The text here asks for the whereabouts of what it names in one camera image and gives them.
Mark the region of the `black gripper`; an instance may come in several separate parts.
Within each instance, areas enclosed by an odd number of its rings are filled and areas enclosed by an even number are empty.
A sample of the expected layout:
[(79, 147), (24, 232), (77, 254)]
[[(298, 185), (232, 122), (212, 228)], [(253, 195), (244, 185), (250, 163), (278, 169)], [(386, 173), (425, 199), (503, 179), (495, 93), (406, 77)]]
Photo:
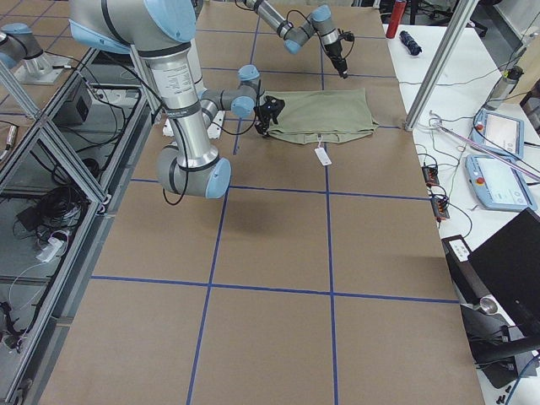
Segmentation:
[(342, 55), (342, 41), (354, 43), (354, 34), (351, 31), (334, 29), (323, 36), (323, 47), (333, 67), (338, 71), (341, 78), (348, 77), (348, 64), (346, 57)]
[(258, 132), (261, 132), (263, 138), (269, 138), (268, 129), (270, 123), (278, 123), (278, 116), (285, 107), (285, 101), (266, 95), (264, 97), (263, 104), (256, 104), (254, 112), (256, 116), (255, 128)]

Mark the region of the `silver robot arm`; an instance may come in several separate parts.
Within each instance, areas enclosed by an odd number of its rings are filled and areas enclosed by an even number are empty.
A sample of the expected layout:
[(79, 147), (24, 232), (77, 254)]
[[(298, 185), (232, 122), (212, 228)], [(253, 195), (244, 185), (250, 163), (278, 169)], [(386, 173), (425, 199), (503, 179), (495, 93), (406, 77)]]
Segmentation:
[(341, 78), (348, 77), (347, 56), (343, 55), (342, 42), (354, 47), (354, 34), (340, 30), (332, 20), (332, 11), (323, 4), (307, 15), (296, 9), (284, 17), (269, 1), (241, 1), (239, 8), (257, 14), (283, 40), (284, 47), (293, 55), (312, 37), (316, 37), (324, 54)]
[(175, 137), (159, 155), (162, 187), (181, 196), (221, 198), (230, 184), (231, 164), (210, 143), (208, 127), (214, 117), (219, 111), (254, 114), (256, 128), (264, 132), (277, 120), (284, 101), (264, 93), (252, 65), (240, 69), (237, 89), (197, 89), (188, 59), (196, 22), (191, 1), (70, 3), (76, 41), (119, 54), (135, 50), (148, 66)]

